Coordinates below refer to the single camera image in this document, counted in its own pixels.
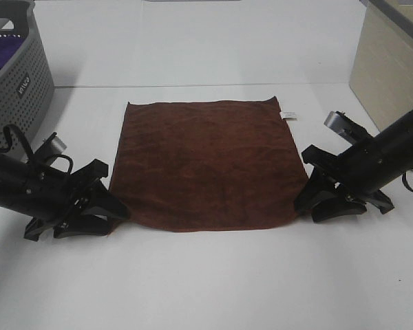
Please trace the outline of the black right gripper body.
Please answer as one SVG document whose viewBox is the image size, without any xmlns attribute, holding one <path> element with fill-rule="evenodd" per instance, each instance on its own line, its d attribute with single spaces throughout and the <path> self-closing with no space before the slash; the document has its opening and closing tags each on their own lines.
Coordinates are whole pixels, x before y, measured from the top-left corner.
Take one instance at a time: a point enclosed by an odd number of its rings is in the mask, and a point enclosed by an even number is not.
<svg viewBox="0 0 413 330">
<path fill-rule="evenodd" d="M 333 155 L 315 145 L 302 152 L 303 161 L 322 170 L 335 183 L 335 198 L 372 204 L 382 214 L 394 209 L 381 188 L 394 179 L 394 141 L 367 137 L 344 152 Z"/>
</svg>

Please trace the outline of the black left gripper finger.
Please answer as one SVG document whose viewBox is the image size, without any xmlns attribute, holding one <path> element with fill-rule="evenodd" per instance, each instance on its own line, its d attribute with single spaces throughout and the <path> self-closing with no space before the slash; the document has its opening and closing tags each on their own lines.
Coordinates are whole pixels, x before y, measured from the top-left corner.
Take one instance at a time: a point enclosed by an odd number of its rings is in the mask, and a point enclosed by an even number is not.
<svg viewBox="0 0 413 330">
<path fill-rule="evenodd" d="M 119 220 L 129 219 L 128 207 L 113 196 L 100 180 L 87 189 L 85 197 L 82 215 L 106 216 L 109 219 Z"/>
<path fill-rule="evenodd" d="M 60 219 L 53 225 L 54 238 L 62 239 L 75 236 L 106 236 L 112 225 L 105 218 L 84 214 L 67 219 Z"/>
</svg>

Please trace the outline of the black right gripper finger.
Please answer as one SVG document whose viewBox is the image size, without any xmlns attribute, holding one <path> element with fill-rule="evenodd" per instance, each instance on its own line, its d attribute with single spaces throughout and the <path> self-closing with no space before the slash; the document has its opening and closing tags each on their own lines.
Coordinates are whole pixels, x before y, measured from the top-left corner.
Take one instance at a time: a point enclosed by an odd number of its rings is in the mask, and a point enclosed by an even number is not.
<svg viewBox="0 0 413 330">
<path fill-rule="evenodd" d="M 296 212 L 306 212 L 336 196 L 333 180 L 322 170 L 314 168 L 306 185 L 293 202 L 294 209 Z"/>
<path fill-rule="evenodd" d="M 314 222 L 322 222 L 346 215 L 362 215 L 366 211 L 367 209 L 362 203 L 333 198 L 316 205 L 312 209 L 311 216 Z"/>
</svg>

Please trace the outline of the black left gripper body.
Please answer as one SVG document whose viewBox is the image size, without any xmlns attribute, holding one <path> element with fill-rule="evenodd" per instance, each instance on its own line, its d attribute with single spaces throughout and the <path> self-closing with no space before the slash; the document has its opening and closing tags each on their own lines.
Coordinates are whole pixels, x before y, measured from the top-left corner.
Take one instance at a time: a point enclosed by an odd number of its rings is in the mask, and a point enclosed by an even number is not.
<svg viewBox="0 0 413 330">
<path fill-rule="evenodd" d="M 108 176 L 108 170 L 106 163 L 95 159 L 71 174 L 52 167 L 32 174 L 24 186 L 23 214 L 56 222 L 91 184 Z"/>
</svg>

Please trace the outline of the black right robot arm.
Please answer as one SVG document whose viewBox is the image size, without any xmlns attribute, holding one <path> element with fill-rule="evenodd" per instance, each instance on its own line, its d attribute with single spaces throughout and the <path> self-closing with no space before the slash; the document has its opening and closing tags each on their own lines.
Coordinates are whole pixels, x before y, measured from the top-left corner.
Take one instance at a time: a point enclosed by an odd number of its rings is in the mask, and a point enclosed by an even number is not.
<svg viewBox="0 0 413 330">
<path fill-rule="evenodd" d="M 301 156 L 313 171 L 294 201 L 298 213 L 309 212 L 315 223 L 346 215 L 362 215 L 367 204 L 381 214 L 394 207 L 381 188 L 413 171 L 413 110 L 376 136 L 344 113 L 332 111 L 324 124 L 351 146 L 333 155 L 314 145 Z"/>
</svg>

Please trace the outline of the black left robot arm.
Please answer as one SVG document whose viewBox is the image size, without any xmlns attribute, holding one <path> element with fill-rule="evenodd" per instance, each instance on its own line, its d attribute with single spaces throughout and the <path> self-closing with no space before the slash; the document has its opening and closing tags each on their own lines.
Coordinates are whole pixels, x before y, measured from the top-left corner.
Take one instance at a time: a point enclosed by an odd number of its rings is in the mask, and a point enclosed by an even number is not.
<svg viewBox="0 0 413 330">
<path fill-rule="evenodd" d="M 66 171 L 51 165 L 60 157 L 69 163 Z M 73 165 L 66 155 L 41 159 L 31 154 L 21 162 L 0 153 L 0 207 L 32 218 L 25 239 L 38 241 L 46 230 L 52 230 L 56 239 L 103 237 L 114 229 L 116 220 L 129 219 L 128 207 L 101 181 L 108 175 L 106 163 L 94 159 L 78 170 Z"/>
</svg>

